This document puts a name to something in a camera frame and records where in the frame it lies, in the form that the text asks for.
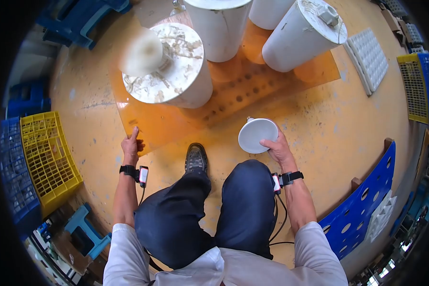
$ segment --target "white cylinder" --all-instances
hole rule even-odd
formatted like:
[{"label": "white cylinder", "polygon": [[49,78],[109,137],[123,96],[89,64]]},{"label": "white cylinder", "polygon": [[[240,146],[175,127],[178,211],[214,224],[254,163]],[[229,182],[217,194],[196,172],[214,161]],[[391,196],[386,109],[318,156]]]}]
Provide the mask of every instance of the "white cylinder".
[{"label": "white cylinder", "polygon": [[274,30],[296,0],[254,0],[249,19],[265,30]]},{"label": "white cylinder", "polygon": [[346,26],[338,15],[335,26],[319,17],[320,7],[325,5],[322,0],[296,0],[292,4],[262,48],[269,67],[289,72],[346,41]]},{"label": "white cylinder", "polygon": [[165,103],[184,108],[204,105],[213,93],[204,45],[198,34],[180,23],[151,28],[170,58],[165,66],[143,77],[123,73],[131,96],[144,103]]},{"label": "white cylinder", "polygon": [[225,62],[240,47],[252,0],[185,0],[194,30],[205,46],[207,60]]}]

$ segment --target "man's left hand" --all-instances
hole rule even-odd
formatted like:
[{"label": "man's left hand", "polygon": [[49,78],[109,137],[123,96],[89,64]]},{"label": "man's left hand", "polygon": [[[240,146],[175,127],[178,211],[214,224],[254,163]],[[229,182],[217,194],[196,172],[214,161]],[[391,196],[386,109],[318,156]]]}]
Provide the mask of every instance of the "man's left hand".
[{"label": "man's left hand", "polygon": [[121,147],[124,152],[124,162],[123,165],[132,165],[137,166],[138,162],[138,152],[143,151],[145,144],[143,140],[137,139],[138,136],[138,127],[135,126],[132,131],[132,135],[126,136],[121,142]]}]

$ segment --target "white ceramic bowl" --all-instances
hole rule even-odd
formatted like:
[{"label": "white ceramic bowl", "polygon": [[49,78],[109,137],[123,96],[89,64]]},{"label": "white ceramic bowl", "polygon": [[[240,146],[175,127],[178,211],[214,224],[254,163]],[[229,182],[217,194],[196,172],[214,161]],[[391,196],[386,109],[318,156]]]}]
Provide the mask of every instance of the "white ceramic bowl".
[{"label": "white ceramic bowl", "polygon": [[273,121],[266,118],[249,118],[238,134],[238,144],[248,153],[259,154],[268,150],[259,143],[260,140],[276,141],[277,138],[278,127]]}]

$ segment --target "blue plastic stool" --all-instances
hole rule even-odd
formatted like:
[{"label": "blue plastic stool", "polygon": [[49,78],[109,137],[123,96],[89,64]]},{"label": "blue plastic stool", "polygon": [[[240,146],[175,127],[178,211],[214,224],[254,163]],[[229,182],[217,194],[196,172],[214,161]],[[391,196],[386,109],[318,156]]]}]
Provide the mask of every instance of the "blue plastic stool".
[{"label": "blue plastic stool", "polygon": [[93,228],[91,223],[86,220],[86,215],[89,213],[89,211],[91,211],[91,206],[89,206],[88,203],[80,206],[69,219],[67,225],[65,225],[65,230],[70,232],[70,234],[73,233],[78,226],[83,230],[83,232],[94,243],[94,247],[87,254],[92,258],[92,260],[94,260],[111,242],[111,232],[102,238],[100,234]]},{"label": "blue plastic stool", "polygon": [[45,33],[43,39],[66,46],[73,42],[90,50],[96,43],[87,35],[98,21],[110,10],[125,14],[132,8],[129,0],[68,0],[62,7],[60,3],[60,0],[51,0],[36,19],[38,24],[53,32]]}]

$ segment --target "navy pants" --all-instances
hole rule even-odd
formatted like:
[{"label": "navy pants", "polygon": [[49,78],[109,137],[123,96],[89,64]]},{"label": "navy pants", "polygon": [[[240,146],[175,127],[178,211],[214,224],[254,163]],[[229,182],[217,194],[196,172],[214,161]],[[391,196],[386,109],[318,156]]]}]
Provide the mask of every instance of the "navy pants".
[{"label": "navy pants", "polygon": [[211,182],[205,172],[195,169],[143,201],[135,211],[135,230],[143,247],[172,269],[189,265],[214,246],[272,259],[273,189],[272,175],[263,163],[238,164],[222,186],[221,214],[211,237],[199,226]]}]

